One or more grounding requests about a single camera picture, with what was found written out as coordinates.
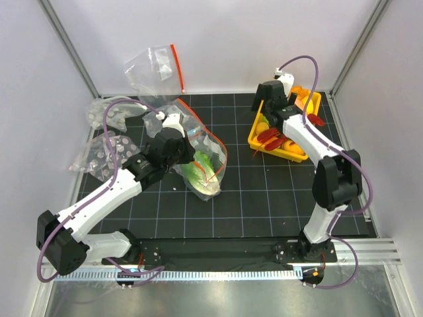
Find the toy small orange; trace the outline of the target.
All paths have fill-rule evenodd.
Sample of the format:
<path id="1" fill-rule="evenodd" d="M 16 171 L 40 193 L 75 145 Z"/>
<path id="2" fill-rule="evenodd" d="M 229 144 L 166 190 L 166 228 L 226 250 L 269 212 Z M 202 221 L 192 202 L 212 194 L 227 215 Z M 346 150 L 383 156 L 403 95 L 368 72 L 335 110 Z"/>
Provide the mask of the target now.
<path id="1" fill-rule="evenodd" d="M 266 122 L 260 122 L 256 125 L 256 134 L 260 135 L 261 133 L 265 132 L 269 129 L 269 125 Z"/>

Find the toy green lettuce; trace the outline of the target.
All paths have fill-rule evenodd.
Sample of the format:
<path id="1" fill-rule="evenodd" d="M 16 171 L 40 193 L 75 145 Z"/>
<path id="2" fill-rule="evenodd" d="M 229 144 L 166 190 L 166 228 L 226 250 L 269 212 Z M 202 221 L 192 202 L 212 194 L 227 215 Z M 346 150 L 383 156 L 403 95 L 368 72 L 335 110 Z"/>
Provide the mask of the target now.
<path id="1" fill-rule="evenodd" d="M 201 151 L 194 153 L 194 161 L 180 165 L 180 171 L 187 186 L 203 201 L 221 191 L 213 164 L 209 156 Z"/>

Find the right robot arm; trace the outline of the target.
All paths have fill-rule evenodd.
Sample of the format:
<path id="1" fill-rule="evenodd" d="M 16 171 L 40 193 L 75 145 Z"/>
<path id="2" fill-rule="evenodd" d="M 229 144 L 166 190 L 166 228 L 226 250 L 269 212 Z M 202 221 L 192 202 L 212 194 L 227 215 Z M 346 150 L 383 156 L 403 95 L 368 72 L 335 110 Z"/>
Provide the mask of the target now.
<path id="1" fill-rule="evenodd" d="M 298 89 L 287 94 L 279 80 L 259 84 L 251 108 L 256 118 L 249 144 L 255 151 L 268 153 L 296 145 L 313 163 L 315 207 L 297 242 L 299 258 L 312 262 L 328 248 L 336 218 L 362 193 L 361 158 L 357 151 L 344 150 L 319 131 L 324 121 L 308 111 L 300 96 Z"/>

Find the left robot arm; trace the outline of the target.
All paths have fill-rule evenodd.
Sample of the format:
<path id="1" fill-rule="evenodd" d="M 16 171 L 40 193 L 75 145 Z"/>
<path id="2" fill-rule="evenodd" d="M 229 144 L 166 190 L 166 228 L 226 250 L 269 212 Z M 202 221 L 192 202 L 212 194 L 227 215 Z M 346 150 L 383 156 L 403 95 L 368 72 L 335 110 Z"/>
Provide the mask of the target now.
<path id="1" fill-rule="evenodd" d="M 164 127 L 142 153 L 131 156 L 110 181 L 74 205 L 37 219 L 37 266 L 47 259 L 58 275 L 68 275 L 89 260 L 119 258 L 125 264 L 139 259 L 141 246 L 127 229 L 111 234 L 90 231 L 113 210 L 162 180 L 175 165 L 189 164 L 195 150 L 183 129 Z"/>

